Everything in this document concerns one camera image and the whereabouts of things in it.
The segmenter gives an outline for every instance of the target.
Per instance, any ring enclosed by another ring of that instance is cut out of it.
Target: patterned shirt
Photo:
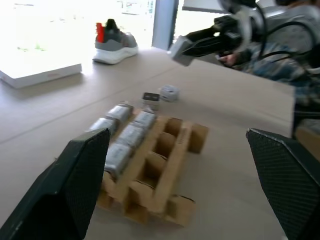
[[[293,59],[279,60],[287,57],[287,54],[272,55],[258,60],[260,49],[260,43],[252,42],[246,51],[239,53],[235,68],[248,74],[294,86],[297,104],[320,107],[320,81],[318,77],[307,75],[304,68]],[[287,46],[267,43],[263,54],[276,51],[294,52]]]

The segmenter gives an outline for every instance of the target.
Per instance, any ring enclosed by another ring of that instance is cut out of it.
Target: silver battery
[[[104,128],[108,128],[110,130],[110,135],[112,136],[117,131],[117,121],[115,119],[106,119],[101,117],[87,130],[87,132]]]
[[[118,104],[110,111],[108,111],[105,116],[107,118],[117,119],[120,121],[121,124],[125,123],[129,117],[133,113],[134,107],[128,104]]]
[[[140,145],[144,136],[145,129],[143,128],[142,124],[135,124],[132,122],[122,131],[116,142],[119,144],[128,145],[129,147],[135,149]]]
[[[112,144],[105,158],[104,170],[117,179],[126,168],[131,151],[132,149],[127,145]]]
[[[146,130],[155,123],[157,116],[150,110],[141,111],[133,120],[134,123],[141,124]]]

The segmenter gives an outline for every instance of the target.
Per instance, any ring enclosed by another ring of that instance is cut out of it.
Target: white box
[[[160,89],[160,98],[167,102],[174,102],[179,99],[180,90],[172,85],[164,85]]]
[[[11,67],[0,66],[0,79],[16,89],[78,74],[82,71],[80,63],[69,66],[57,66],[43,72],[40,69],[32,72],[19,70],[19,66],[13,62],[12,64],[13,66]]]

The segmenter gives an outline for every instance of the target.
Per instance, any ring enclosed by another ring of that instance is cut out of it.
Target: cardboard compartment
[[[176,137],[170,133],[163,132],[160,134],[157,143],[153,149],[156,154],[168,158],[175,146]]]
[[[110,209],[114,199],[110,196],[110,193],[114,190],[115,182],[110,173],[104,172],[102,183],[101,183],[101,190],[98,195],[97,205],[104,209]]]
[[[136,179],[152,188],[156,188],[160,176],[166,167],[166,163],[167,159],[164,156],[150,152]]]
[[[123,202],[123,214],[140,224],[146,224],[149,218],[148,202],[152,197],[149,186],[132,182]]]
[[[164,219],[185,227],[189,224],[195,209],[195,201],[175,195],[167,203]]]
[[[178,118],[170,118],[165,125],[164,132],[178,137],[183,121]]]

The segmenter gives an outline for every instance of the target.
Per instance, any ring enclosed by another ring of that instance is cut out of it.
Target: gray sneaker
[[[117,64],[138,53],[135,37],[120,31],[113,19],[108,19],[105,27],[100,26],[97,33],[92,59],[95,62]]]

